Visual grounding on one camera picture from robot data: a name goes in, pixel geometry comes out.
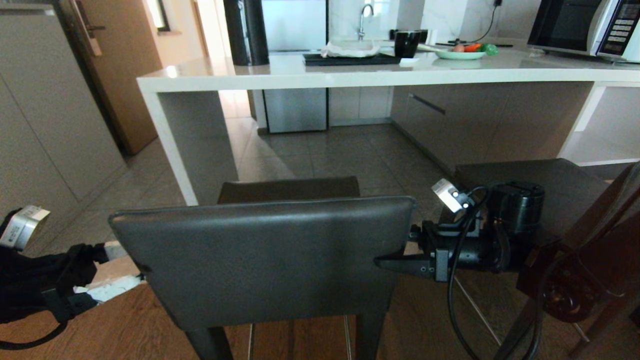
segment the door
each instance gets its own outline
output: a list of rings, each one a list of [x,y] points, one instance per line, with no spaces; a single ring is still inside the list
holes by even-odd
[[[143,0],[60,5],[125,151],[136,154],[157,136],[136,78],[162,68]]]

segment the wooden floor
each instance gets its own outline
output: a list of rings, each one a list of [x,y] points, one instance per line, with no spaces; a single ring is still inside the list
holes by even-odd
[[[515,276],[460,273],[500,338],[508,332],[526,298],[515,290]],[[400,276],[385,320],[379,360],[466,359],[449,323],[446,285]],[[497,345],[472,308],[457,293],[460,327],[481,359]],[[49,313],[0,325],[0,340],[30,341],[55,326]],[[226,328],[236,359],[246,359],[249,326]],[[537,359],[564,359],[578,341],[571,326],[550,317]],[[616,320],[585,359],[638,359],[640,341],[631,321]],[[514,359],[519,359],[519,350]],[[254,359],[346,359],[342,317],[259,324]],[[56,339],[21,351],[2,351],[0,359],[197,359],[185,335],[172,324],[148,285],[141,285],[72,320]]]

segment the tiled floor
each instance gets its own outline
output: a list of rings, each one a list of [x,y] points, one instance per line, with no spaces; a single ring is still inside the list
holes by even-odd
[[[231,109],[229,115],[242,112]],[[442,208],[430,188],[444,174],[391,125],[259,136],[255,121],[243,117],[227,119],[227,127],[241,181],[355,175],[363,196],[414,196],[419,202],[415,222],[436,220]],[[107,219],[119,209],[184,205],[159,140],[128,159],[127,167],[60,235],[49,243],[29,244],[26,254],[115,240]]]

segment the kitchen island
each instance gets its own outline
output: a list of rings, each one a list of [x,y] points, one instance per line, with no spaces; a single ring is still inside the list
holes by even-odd
[[[399,65],[306,67],[302,55],[272,56],[270,60],[270,65],[258,67],[233,66],[231,61],[225,66],[217,67],[208,59],[200,59],[138,78],[141,92],[188,205],[214,204],[222,181],[237,180],[234,151],[227,134],[218,90],[395,86],[392,119],[411,136],[414,133],[412,126],[415,127],[416,121],[407,117],[407,114],[415,113],[410,99],[417,100],[426,106],[427,112],[433,113],[434,117],[425,115],[426,119],[438,120],[438,117],[444,115],[440,120],[446,120],[455,111],[439,106],[438,97],[442,98],[446,94],[447,104],[459,104],[456,108],[465,109],[468,108],[465,101],[474,98],[478,90],[483,90],[478,88],[469,91],[466,85],[513,84],[512,87],[491,90],[493,98],[482,98],[478,101],[483,104],[496,104],[491,105],[496,109],[512,109],[510,112],[497,112],[494,115],[514,118],[523,115],[518,112],[518,106],[520,101],[524,100],[519,99],[532,99],[527,100],[529,106],[537,107],[542,113],[548,102],[555,101],[549,113],[545,114],[546,127],[543,128],[547,133],[552,133],[552,136],[529,139],[532,143],[553,142],[546,147],[555,152],[551,157],[572,152],[582,154],[580,147],[585,147],[592,152],[590,156],[595,159],[590,161],[591,163],[635,160],[634,154],[620,152],[612,155],[614,158],[599,160],[599,156],[610,154],[603,155],[606,151],[594,150],[594,140],[581,135],[588,128],[591,116],[598,108],[606,89],[640,88],[640,65],[611,64],[569,56],[544,56],[540,53],[516,50],[502,51],[498,56],[474,61],[442,60],[433,53],[422,53],[412,62]],[[529,86],[540,84],[541,87],[537,88]],[[446,92],[438,92],[437,86],[425,87],[428,85],[460,86],[449,88]],[[436,101],[431,100],[430,94],[433,94]],[[513,100],[500,104],[491,102],[508,98]],[[259,126],[265,127],[264,108],[257,106],[256,112]],[[467,123],[472,118],[470,116],[463,116]],[[561,131],[549,131],[554,129],[556,123]],[[512,127],[512,124],[505,124],[503,128],[496,127],[492,131],[470,133],[473,135],[472,138],[509,136]],[[443,127],[429,133],[447,131],[447,128]],[[430,151],[429,144],[422,143],[419,136],[414,140],[426,148],[426,151]],[[445,152],[458,152],[470,144],[460,142],[452,145],[449,144]],[[491,144],[486,144],[484,152],[509,152],[509,144],[506,146],[506,149],[505,146],[502,146],[503,149],[490,149]],[[473,146],[471,148],[473,153],[478,152]],[[625,144],[624,148],[628,150],[629,146]],[[527,147],[523,149],[525,153],[528,151]],[[549,157],[548,152],[549,150],[536,156]],[[493,158],[484,155],[480,158],[487,159]],[[444,162],[445,166],[451,166],[450,162]]]

